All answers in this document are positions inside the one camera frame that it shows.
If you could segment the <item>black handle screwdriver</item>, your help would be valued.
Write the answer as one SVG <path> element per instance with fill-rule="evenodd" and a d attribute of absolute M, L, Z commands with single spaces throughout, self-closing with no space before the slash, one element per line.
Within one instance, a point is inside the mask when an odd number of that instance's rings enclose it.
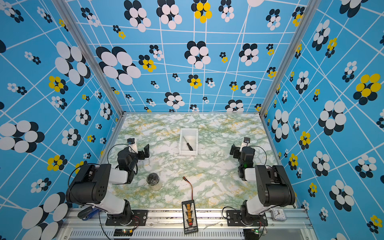
<path fill-rule="evenodd" d="M 189 149 L 190 151 L 193 151 L 194 149 L 193 149 L 193 147 L 190 145 L 190 143 L 187 141 L 187 139 L 186 139 L 185 137 L 183 137 L 183 139 L 185 140 L 186 145 L 188 146 L 188 149 Z"/>

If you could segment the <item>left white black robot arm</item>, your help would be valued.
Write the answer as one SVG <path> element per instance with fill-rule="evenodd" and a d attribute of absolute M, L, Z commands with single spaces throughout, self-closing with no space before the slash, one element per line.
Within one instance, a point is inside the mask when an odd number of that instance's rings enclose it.
<path fill-rule="evenodd" d="M 76 168 L 78 172 L 68 183 L 66 199 L 72 204 L 86 206 L 78 213 L 78 218 L 87 220 L 105 212 L 107 226 L 144 226 L 147 210 L 133 210 L 128 200 L 121 199 L 108 191 L 109 185 L 131 184 L 138 173 L 139 160 L 150 157 L 150 145 L 142 151 L 128 145 L 118 153 L 118 166 L 111 164 L 84 164 Z"/>

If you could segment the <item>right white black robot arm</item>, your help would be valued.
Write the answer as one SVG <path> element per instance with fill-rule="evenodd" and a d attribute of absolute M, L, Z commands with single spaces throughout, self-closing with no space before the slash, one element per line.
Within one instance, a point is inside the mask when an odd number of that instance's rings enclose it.
<path fill-rule="evenodd" d="M 254 165 L 256 150 L 253 146 L 231 146 L 230 155 L 239 162 L 238 175 L 244 182 L 257 186 L 257 196 L 245 200 L 240 208 L 241 222 L 252 226 L 267 223 L 265 212 L 277 207 L 293 206 L 294 189 L 283 166 Z"/>

